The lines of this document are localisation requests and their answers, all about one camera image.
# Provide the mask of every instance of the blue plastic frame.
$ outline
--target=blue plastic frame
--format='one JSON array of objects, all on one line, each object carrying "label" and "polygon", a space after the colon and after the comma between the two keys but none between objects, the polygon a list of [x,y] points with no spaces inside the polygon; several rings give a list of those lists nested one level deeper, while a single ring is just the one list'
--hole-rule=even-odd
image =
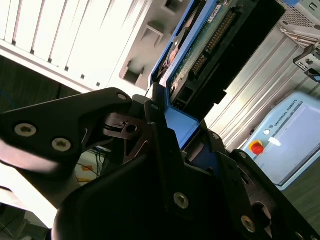
[{"label": "blue plastic frame", "polygon": [[[272,136],[281,126],[279,124],[277,127],[273,127],[270,129],[270,123],[274,123],[281,116],[284,111],[288,108],[288,106],[294,101],[303,101],[308,105],[320,109],[320,100],[313,98],[307,94],[302,92],[294,92],[290,96],[288,96],[285,100],[283,100],[279,105],[277,105],[274,109],[270,111],[267,117],[263,120],[263,122],[259,125],[259,127],[254,131],[252,136],[248,139],[246,144],[242,147],[242,150],[245,151],[252,159],[256,157],[256,155],[249,150],[249,145],[252,141],[260,140],[264,141],[265,138],[263,132],[265,129],[269,129],[271,132],[268,136]],[[292,107],[290,111],[288,111],[288,115],[294,110]],[[318,158],[320,157],[320,151],[318,151],[308,162],[306,162],[295,174],[293,174],[282,186],[276,185],[280,191],[285,190],[289,187],[305,170],[307,170]]]},{"label": "blue plastic frame", "polygon": [[[166,57],[166,53],[169,51],[169,49],[173,43],[174,38],[177,36],[177,33],[179,32],[180,28],[183,26],[184,20],[187,17],[188,12],[190,11],[194,2],[195,2],[195,0],[190,1],[184,15],[182,16],[181,21],[179,22],[178,26],[176,27],[176,29],[172,35],[172,38],[171,38],[169,44],[167,45],[162,56],[160,57],[160,59],[158,60],[158,62],[155,65],[155,67],[153,68],[151,75],[149,76],[149,87],[153,83],[155,71],[159,68],[163,58]],[[165,82],[164,87],[166,87],[165,110],[164,110],[165,111],[165,118],[166,118],[168,127],[175,131],[180,148],[182,148],[187,143],[189,138],[198,129],[200,123],[194,117],[192,117],[188,114],[185,114],[184,112],[178,110],[177,108],[175,108],[171,105],[170,94],[169,94],[170,81],[172,80],[174,74],[176,73],[180,63],[183,61],[184,57],[188,53],[193,42],[196,40],[201,29],[203,28],[203,26],[207,22],[208,18],[212,14],[216,5],[217,5],[217,0],[207,0],[205,6],[203,7],[203,10],[201,11],[196,22],[194,23],[188,36],[186,37],[183,45],[181,46],[178,54],[176,55],[173,63],[171,64],[171,66],[169,67],[169,69],[166,71],[165,75],[162,78],[162,81]]]}]

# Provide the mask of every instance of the white metal panel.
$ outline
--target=white metal panel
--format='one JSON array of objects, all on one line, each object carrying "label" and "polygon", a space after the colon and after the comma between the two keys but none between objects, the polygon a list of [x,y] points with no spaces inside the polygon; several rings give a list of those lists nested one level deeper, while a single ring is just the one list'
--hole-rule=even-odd
[{"label": "white metal panel", "polygon": [[64,5],[65,0],[44,2],[33,50],[35,56],[45,61],[49,59]]},{"label": "white metal panel", "polygon": [[10,6],[3,9],[8,17],[1,55],[82,93],[109,85],[145,92],[114,71],[153,0],[3,1]]},{"label": "white metal panel", "polygon": [[109,14],[100,29],[100,33],[96,40],[96,46],[93,48],[95,58],[98,60],[95,64],[91,64],[88,71],[88,80],[93,83],[92,88],[103,87],[108,85],[108,81],[114,72],[114,69],[121,57],[126,46],[128,38],[122,37],[122,30],[125,22],[130,22],[130,13],[132,11],[140,12],[143,4],[133,4],[132,0],[127,1],[126,5],[122,1],[114,1],[109,10]]},{"label": "white metal panel", "polygon": [[319,95],[319,84],[293,64],[302,51],[274,29],[226,90],[226,97],[207,115],[208,127],[221,136],[229,150],[238,148],[286,94],[299,90]]},{"label": "white metal panel", "polygon": [[61,17],[61,23],[54,42],[54,47],[51,53],[51,63],[55,66],[59,66],[63,56],[78,5],[79,0],[68,0],[66,2],[66,6]]},{"label": "white metal panel", "polygon": [[5,39],[11,0],[0,1],[0,39]]},{"label": "white metal panel", "polygon": [[110,2],[110,0],[106,0],[101,4],[101,1],[93,0],[87,7],[67,63],[69,72],[73,73],[76,78],[80,79],[82,75],[85,76],[85,69],[93,62],[92,59],[95,59],[94,57],[88,58],[88,55],[96,50],[94,45],[97,44],[98,33]]},{"label": "white metal panel", "polygon": [[70,32],[68,34],[68,38],[66,39],[66,42],[64,43],[64,49],[62,51],[62,56],[58,64],[59,68],[61,69],[65,69],[67,66],[70,54],[75,44],[75,40],[79,31],[80,25],[84,18],[84,14],[86,13],[86,10],[87,10],[88,3],[89,3],[88,0],[80,0],[76,8],[76,12],[72,20]]},{"label": "white metal panel", "polygon": [[5,41],[8,43],[12,43],[14,38],[16,22],[18,17],[18,10],[19,10],[19,3],[20,0],[11,0],[10,2],[10,9],[8,14],[8,20],[6,23],[6,31],[5,31]]},{"label": "white metal panel", "polygon": [[43,0],[23,0],[18,20],[15,45],[30,53],[35,39]]}]

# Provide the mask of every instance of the mounting hole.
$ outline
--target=mounting hole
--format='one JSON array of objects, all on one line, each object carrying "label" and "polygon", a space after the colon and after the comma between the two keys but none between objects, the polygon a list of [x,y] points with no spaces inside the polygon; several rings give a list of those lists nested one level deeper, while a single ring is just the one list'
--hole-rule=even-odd
[{"label": "mounting hole", "polygon": [[137,126],[136,125],[129,125],[125,130],[128,134],[132,134],[135,131],[137,131]]},{"label": "mounting hole", "polygon": [[157,105],[152,104],[151,107],[153,107],[155,110],[159,110],[159,107]]},{"label": "mounting hole", "polygon": [[14,132],[22,137],[31,137],[37,133],[37,129],[35,126],[29,123],[21,123],[15,126]]},{"label": "mounting hole", "polygon": [[126,100],[127,97],[121,93],[118,93],[118,98],[122,99],[122,100]]},{"label": "mounting hole", "polygon": [[255,219],[261,224],[265,229],[271,224],[271,214],[268,208],[262,202],[255,202],[252,205],[252,211],[255,215]]},{"label": "mounting hole", "polygon": [[209,172],[209,173],[211,173],[211,174],[214,173],[214,169],[213,169],[212,167],[209,167],[206,171]]}]

